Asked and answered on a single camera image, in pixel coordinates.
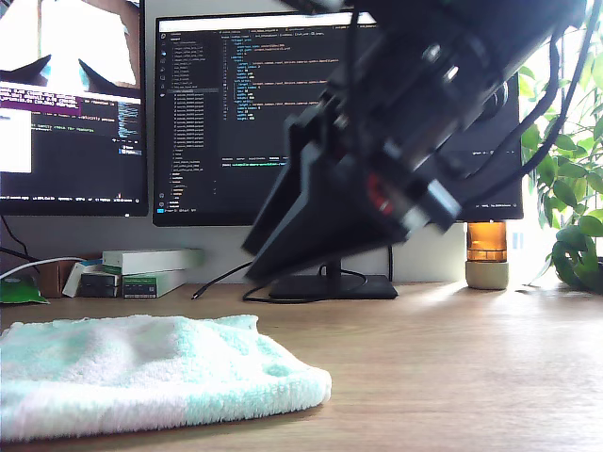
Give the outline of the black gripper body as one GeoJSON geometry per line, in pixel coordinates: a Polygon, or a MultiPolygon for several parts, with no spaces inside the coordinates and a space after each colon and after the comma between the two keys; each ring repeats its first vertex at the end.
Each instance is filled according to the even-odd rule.
{"type": "Polygon", "coordinates": [[[336,164],[353,158],[368,173],[371,202],[408,233],[429,223],[445,230],[461,205],[421,164],[480,115],[497,80],[471,32],[388,36],[335,73],[317,105],[287,120],[287,138],[316,145],[336,164]]]}

